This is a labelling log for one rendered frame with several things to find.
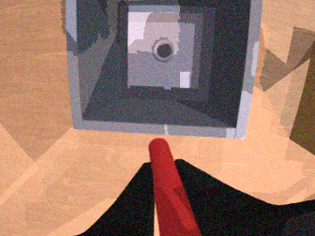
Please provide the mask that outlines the red peg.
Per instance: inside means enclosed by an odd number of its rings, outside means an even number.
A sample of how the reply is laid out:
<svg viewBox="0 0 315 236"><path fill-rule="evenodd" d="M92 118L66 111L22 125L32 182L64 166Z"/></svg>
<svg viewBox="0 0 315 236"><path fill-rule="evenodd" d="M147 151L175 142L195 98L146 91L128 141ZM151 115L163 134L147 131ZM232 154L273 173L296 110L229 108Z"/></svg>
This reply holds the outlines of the red peg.
<svg viewBox="0 0 315 236"><path fill-rule="evenodd" d="M160 236L202 236L195 214L188 203L183 181L177 171L172 151L164 138L149 143L153 168L155 207Z"/></svg>

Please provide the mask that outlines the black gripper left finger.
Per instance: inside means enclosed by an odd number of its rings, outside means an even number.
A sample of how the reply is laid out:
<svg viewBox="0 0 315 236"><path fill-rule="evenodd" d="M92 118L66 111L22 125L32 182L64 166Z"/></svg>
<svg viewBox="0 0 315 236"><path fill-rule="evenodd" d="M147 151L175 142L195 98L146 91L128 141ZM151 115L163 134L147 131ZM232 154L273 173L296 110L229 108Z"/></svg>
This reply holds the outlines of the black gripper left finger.
<svg viewBox="0 0 315 236"><path fill-rule="evenodd" d="M154 236L153 168L143 163L112 207L82 234L74 236Z"/></svg>

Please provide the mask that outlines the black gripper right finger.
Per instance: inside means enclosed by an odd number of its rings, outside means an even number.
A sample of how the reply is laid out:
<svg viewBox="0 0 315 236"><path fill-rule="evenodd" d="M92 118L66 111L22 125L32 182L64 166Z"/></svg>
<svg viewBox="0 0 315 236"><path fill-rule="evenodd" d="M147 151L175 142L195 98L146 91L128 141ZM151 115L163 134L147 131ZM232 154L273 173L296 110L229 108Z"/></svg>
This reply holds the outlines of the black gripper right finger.
<svg viewBox="0 0 315 236"><path fill-rule="evenodd" d="M315 236L315 200L266 203L175 159L202 236Z"/></svg>

